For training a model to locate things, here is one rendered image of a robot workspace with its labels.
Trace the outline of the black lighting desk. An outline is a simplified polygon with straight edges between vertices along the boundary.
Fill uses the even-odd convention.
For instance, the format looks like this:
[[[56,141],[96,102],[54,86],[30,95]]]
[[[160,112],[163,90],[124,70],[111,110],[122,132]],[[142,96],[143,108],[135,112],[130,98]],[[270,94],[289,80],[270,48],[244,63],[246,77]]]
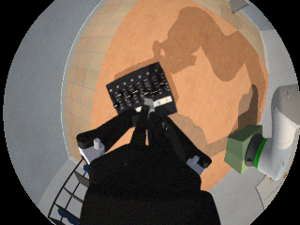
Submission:
[[[160,117],[178,113],[159,61],[106,84],[106,88],[117,114],[131,107],[138,112],[146,98],[153,99]]]

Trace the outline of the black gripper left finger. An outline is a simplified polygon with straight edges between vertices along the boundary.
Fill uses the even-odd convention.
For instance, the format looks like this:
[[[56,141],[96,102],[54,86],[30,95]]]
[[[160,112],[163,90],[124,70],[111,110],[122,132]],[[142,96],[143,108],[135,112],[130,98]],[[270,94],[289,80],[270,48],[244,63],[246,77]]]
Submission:
[[[145,161],[149,98],[145,99],[145,104],[142,105],[141,112],[128,108],[100,127],[78,134],[76,139],[82,159],[90,164],[95,158],[105,155],[136,124],[127,148],[124,168],[128,173],[139,173]]]

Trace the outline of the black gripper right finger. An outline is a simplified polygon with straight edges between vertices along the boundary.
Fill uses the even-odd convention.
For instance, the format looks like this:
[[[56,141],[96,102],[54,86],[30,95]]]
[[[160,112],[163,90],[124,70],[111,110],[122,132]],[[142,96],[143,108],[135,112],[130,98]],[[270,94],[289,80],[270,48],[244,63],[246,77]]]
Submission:
[[[170,117],[158,116],[153,99],[149,98],[149,102],[148,145],[157,146],[163,174],[168,177],[179,174],[183,168],[181,158],[198,175],[201,175],[212,163],[212,159],[198,149]]]

